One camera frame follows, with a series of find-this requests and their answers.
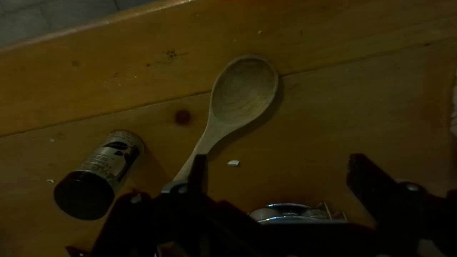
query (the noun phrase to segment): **can lid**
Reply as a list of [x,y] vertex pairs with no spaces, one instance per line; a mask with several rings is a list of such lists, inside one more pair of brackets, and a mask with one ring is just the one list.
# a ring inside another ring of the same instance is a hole
[[98,220],[111,209],[115,192],[102,178],[88,172],[75,172],[56,186],[55,200],[69,216]]

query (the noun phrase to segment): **metal can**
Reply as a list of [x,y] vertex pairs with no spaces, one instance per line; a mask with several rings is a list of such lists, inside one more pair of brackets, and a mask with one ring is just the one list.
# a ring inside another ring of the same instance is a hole
[[138,136],[114,132],[79,169],[56,186],[58,206],[76,219],[104,218],[144,152],[145,145]]

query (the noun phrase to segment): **wooden spoon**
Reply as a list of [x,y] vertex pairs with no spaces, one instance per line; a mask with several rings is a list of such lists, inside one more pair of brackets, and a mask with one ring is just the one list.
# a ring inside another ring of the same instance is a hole
[[196,155],[209,155],[223,138],[261,118],[278,88],[279,75],[265,59],[245,56],[233,61],[216,81],[205,133],[175,182],[188,179]]

